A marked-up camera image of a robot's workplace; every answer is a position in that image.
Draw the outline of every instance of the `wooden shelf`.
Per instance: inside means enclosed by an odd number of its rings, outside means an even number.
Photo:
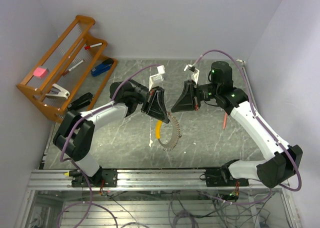
[[[22,82],[17,84],[17,88],[51,121],[62,122],[69,103],[75,97],[90,70],[98,60],[104,61],[109,58],[103,55],[103,51],[108,43],[89,34],[89,30],[94,24],[95,20],[93,18],[77,15],[75,20],[61,34]],[[89,50],[84,49],[84,46],[97,43],[102,43],[102,45]],[[118,64],[116,59],[112,59],[114,62],[110,70],[106,72],[104,80],[88,106],[88,110],[91,110],[95,105]],[[72,67],[79,60],[84,60],[84,62],[69,74],[62,76],[69,67]],[[49,69],[49,74],[44,79],[38,79],[33,76],[34,70],[39,66]],[[46,97],[46,94],[51,92],[53,84],[58,84],[70,92],[67,100],[61,101]]]

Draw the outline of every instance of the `gray wall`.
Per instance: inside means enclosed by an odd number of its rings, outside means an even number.
[[[319,223],[319,44],[319,0],[283,0],[248,60],[260,112],[303,149],[302,190],[294,198],[307,228]],[[296,179],[290,179],[292,186]]]
[[[39,0],[0,0],[0,226],[14,226],[50,123],[16,84],[57,38]]]
[[[281,0],[41,0],[61,33],[77,14],[118,58],[196,58],[221,49],[247,59]],[[223,57],[216,53],[208,58]]]

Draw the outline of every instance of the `curved yellow handle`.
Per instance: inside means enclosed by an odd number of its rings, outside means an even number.
[[[160,139],[160,129],[162,126],[162,121],[158,120],[158,122],[155,125],[155,138]]]

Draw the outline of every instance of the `pink eraser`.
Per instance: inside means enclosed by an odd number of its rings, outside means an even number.
[[[42,79],[48,74],[48,72],[49,70],[47,68],[39,66],[34,70],[33,75],[37,78]]]

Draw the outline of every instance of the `marble tabletop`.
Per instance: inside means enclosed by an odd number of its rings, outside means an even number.
[[[202,60],[198,66],[198,83],[207,83],[208,72],[214,60]],[[161,86],[165,89],[164,100],[167,111],[179,98],[184,81],[190,78],[184,67],[191,60],[119,60],[115,71],[105,86],[95,108],[110,101],[109,87],[112,82],[123,81],[137,70],[151,64],[162,64],[166,77]],[[236,66],[233,70],[234,86],[244,89],[245,84]],[[155,67],[146,69],[133,79],[149,86],[149,76],[157,73]],[[89,75],[79,89],[77,96],[87,92],[95,93],[104,75]],[[140,112],[141,106],[130,116],[109,123],[94,133],[90,152],[103,168],[199,168],[221,166],[224,163],[241,159],[244,161],[262,160],[263,156],[247,132],[231,117],[227,118],[223,130],[225,112],[219,107],[201,104],[198,111],[177,112],[172,115],[178,119],[181,135],[177,146],[164,151],[155,135],[157,120]],[[171,124],[163,124],[161,140],[169,140]],[[50,142],[46,156],[45,169],[70,169],[69,162],[60,163],[60,150]]]

